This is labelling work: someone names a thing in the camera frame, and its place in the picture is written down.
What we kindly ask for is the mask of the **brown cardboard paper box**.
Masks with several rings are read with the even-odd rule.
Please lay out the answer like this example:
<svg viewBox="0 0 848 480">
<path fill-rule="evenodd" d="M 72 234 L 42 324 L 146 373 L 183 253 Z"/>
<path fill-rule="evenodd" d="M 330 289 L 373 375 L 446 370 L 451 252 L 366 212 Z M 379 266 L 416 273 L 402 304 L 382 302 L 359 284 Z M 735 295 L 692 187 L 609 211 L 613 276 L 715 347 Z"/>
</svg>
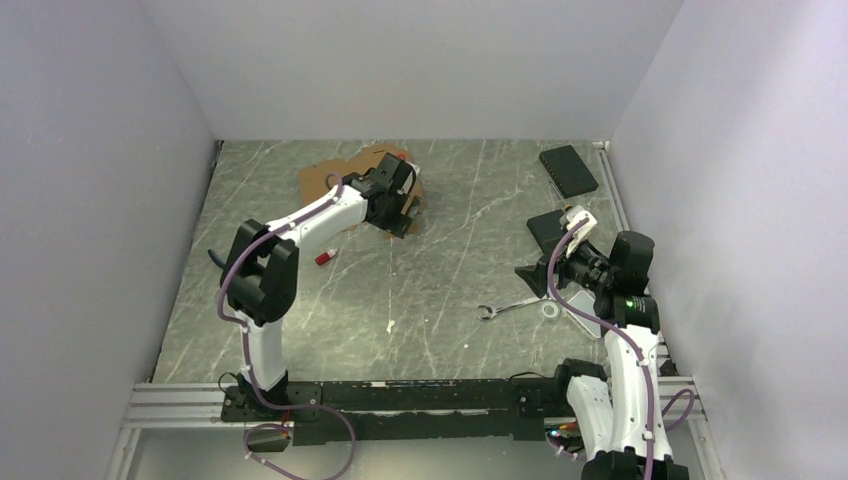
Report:
<svg viewBox="0 0 848 480">
<path fill-rule="evenodd" d="M 416 216 L 423 206 L 424 193 L 420 185 L 420 167 L 409 158 L 408 153 L 393 146 L 368 147 L 350 159 L 334 158 L 303 168 L 298 173 L 301 199 L 304 207 L 288 221 L 296 226 L 300 237 L 327 240 L 345 230 L 353 230 L 365 221 L 367 200 L 362 196 L 362 185 L 366 172 L 375 168 L 386 153 L 391 153 L 412 164 L 417 172 L 417 182 L 411 193 L 419 199 L 417 206 L 407 203 L 408 212 L 413 214 L 410 232 L 416 231 Z M 389 234 L 403 238 L 407 234 Z"/>
</svg>

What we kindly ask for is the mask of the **red small bottle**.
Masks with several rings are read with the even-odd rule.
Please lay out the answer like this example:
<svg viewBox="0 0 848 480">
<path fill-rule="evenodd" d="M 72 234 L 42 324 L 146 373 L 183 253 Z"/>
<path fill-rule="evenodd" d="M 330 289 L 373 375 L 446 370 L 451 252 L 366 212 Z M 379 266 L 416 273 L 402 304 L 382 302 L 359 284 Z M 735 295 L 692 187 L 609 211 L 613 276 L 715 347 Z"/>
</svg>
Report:
<svg viewBox="0 0 848 480">
<path fill-rule="evenodd" d="M 315 257 L 314 261 L 318 266 L 324 266 L 333 260 L 338 254 L 337 249 L 328 249 L 325 252 Z"/>
</svg>

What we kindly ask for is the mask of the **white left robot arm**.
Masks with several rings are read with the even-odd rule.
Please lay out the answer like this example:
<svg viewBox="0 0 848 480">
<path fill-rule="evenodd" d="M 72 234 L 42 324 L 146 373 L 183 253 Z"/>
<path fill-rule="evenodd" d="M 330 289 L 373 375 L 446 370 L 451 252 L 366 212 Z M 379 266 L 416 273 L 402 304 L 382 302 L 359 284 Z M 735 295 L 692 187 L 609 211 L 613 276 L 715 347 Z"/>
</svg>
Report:
<svg viewBox="0 0 848 480">
<path fill-rule="evenodd" d="M 216 310 L 239 332 L 244 363 L 237 381 L 261 419 L 279 417 L 290 402 L 282 320 L 297 297 L 302 253 L 361 223 L 405 237 L 421 204 L 413 192 L 419 173 L 385 153 L 364 172 L 328 172 L 326 193 L 296 212 L 266 223 L 249 219 L 237 229 Z"/>
</svg>

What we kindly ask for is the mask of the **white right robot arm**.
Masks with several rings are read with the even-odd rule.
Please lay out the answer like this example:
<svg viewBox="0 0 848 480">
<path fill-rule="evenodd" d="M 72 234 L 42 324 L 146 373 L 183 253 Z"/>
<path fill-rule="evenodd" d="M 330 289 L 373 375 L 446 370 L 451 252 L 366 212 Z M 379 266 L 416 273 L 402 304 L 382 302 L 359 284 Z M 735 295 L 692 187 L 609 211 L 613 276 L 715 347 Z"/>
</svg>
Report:
<svg viewBox="0 0 848 480">
<path fill-rule="evenodd" d="M 648 294 L 654 242 L 618 233 L 608 255 L 564 231 L 553 252 L 516 274 L 539 297 L 555 300 L 601 328 L 609 366 L 566 360 L 557 369 L 551 401 L 576 416 L 584 445 L 584 479 L 687 479 L 667 438 L 656 348 L 660 317 Z"/>
</svg>

